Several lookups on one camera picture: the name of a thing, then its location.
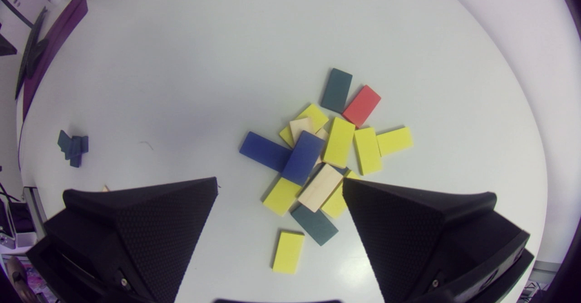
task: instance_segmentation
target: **unpainted wooden block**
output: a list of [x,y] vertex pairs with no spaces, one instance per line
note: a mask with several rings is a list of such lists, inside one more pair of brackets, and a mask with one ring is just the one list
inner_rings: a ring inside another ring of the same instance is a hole
[[330,165],[323,165],[317,175],[305,187],[299,196],[299,202],[316,212],[321,208],[326,199],[333,193],[337,184],[341,182],[343,175]]
[[289,127],[291,128],[290,133],[292,134],[293,143],[299,140],[299,136],[303,131],[315,134],[313,131],[313,119],[311,117],[295,119],[289,123]]
[[[329,118],[317,107],[315,104],[311,104],[307,109],[303,110],[295,119],[302,119],[305,117],[311,117],[313,120],[313,131],[319,131],[328,121]],[[287,125],[280,133],[278,133],[282,139],[291,147],[295,146],[295,142],[292,138],[292,133],[290,127]]]

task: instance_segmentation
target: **rectangular block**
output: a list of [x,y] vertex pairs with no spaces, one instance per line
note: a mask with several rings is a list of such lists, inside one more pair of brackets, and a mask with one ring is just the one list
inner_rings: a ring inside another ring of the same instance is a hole
[[367,175],[383,169],[377,137],[373,127],[355,131],[355,150],[357,151],[361,175]]
[[321,100],[321,107],[342,113],[345,110],[345,102],[347,102],[347,94],[349,94],[352,78],[353,75],[349,73],[336,68],[332,69]]
[[321,138],[321,140],[326,141],[329,138],[329,134],[327,133],[327,131],[325,131],[325,129],[320,129],[319,131],[317,131],[317,133],[315,133],[315,135],[318,138]]
[[325,141],[314,134],[303,131],[281,172],[281,176],[295,184],[305,185],[324,145]]
[[320,210],[313,212],[300,205],[290,215],[321,246],[338,233],[337,228]]
[[293,144],[299,140],[299,136],[303,131],[307,131],[314,134],[313,131],[313,119],[311,117],[305,117],[301,119],[295,119],[289,123],[290,133],[292,134]]
[[64,152],[65,159],[69,160],[71,138],[63,130],[60,130],[57,144],[60,147],[61,152]]
[[300,185],[281,177],[262,203],[279,216],[284,216],[295,203],[300,189]]
[[402,127],[395,131],[379,134],[377,136],[377,144],[381,156],[386,156],[390,153],[413,147],[414,141],[409,127]]
[[[355,171],[347,171],[345,178],[361,179]],[[347,204],[343,199],[343,181],[341,181],[326,202],[321,206],[321,210],[332,218],[338,218],[346,208]]]
[[305,187],[299,196],[299,202],[311,211],[316,212],[343,179],[338,171],[330,165],[323,165],[317,175]]
[[343,112],[343,117],[359,128],[365,123],[365,120],[371,115],[380,100],[381,97],[369,86],[365,85],[347,106]]
[[280,172],[285,168],[292,150],[267,140],[259,134],[248,132],[240,153]]
[[[318,131],[323,127],[328,121],[329,118],[317,107],[315,104],[311,104],[307,107],[307,109],[303,110],[303,112],[299,113],[299,115],[295,119],[301,119],[305,117],[311,117],[313,120],[313,131]],[[295,141],[292,138],[292,133],[290,132],[290,127],[285,127],[279,135],[282,137],[283,140],[292,148],[295,146]]]
[[304,234],[281,231],[281,236],[278,238],[278,245],[276,246],[272,271],[294,274],[299,264],[300,252],[303,249],[304,241]]
[[327,148],[323,155],[323,161],[335,167],[347,167],[347,156],[353,142],[355,125],[339,117],[335,117],[330,127]]

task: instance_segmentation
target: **white table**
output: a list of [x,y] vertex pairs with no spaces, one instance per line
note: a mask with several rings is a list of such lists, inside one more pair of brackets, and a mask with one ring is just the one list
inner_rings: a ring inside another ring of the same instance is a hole
[[[238,153],[247,131],[282,143],[278,132],[319,101],[331,67],[353,74],[351,94],[369,84],[383,97],[369,125],[413,132],[413,149],[364,179],[494,191],[496,211],[531,233],[537,253],[547,200],[539,132],[506,61],[456,0],[88,2],[31,105],[23,182],[52,216],[68,188],[218,177],[177,302],[382,301],[348,213],[323,247],[307,237],[297,274],[270,270],[278,230],[301,228],[260,202],[277,174]],[[60,129],[89,135],[81,168],[56,146]]]

